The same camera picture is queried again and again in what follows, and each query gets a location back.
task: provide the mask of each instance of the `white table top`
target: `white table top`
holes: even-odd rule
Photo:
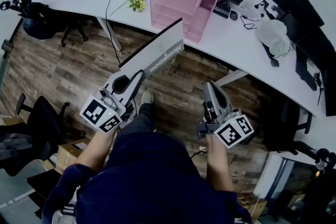
[[[33,0],[49,5],[50,8],[105,18],[109,0]],[[161,30],[151,25],[149,0],[142,13],[133,12],[125,0],[111,0],[108,20],[140,28],[153,33]],[[319,91],[312,91],[295,72],[296,53],[278,58],[280,67],[274,68],[255,35],[255,30],[246,30],[238,18],[235,22],[214,13],[206,25],[201,41],[197,44],[187,39],[186,45],[229,63],[242,71],[272,86],[300,106],[318,117],[325,116],[324,93],[317,106]]]

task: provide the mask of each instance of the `white shoe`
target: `white shoe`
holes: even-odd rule
[[[154,102],[154,95],[151,91],[145,91],[141,98],[142,104],[152,104]]]

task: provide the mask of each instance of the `pink plastic organizer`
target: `pink plastic organizer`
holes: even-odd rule
[[[150,0],[152,26],[163,29],[183,19],[184,37],[199,42],[217,0]]]

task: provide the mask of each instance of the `person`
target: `person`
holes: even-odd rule
[[[67,215],[90,224],[252,223],[237,202],[223,143],[206,135],[203,179],[180,140],[154,132],[153,101],[146,91],[139,115],[118,132],[105,167],[113,133],[94,135],[50,193],[44,224],[65,223]]]

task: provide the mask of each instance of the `sleeve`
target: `sleeve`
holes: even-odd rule
[[[235,222],[241,224],[253,224],[249,211],[238,203],[237,194],[235,192],[218,190],[223,202],[227,205],[233,213]]]
[[[51,224],[53,214],[68,205],[76,188],[84,185],[95,174],[96,172],[91,168],[82,164],[73,164],[67,167],[43,206],[43,224]]]

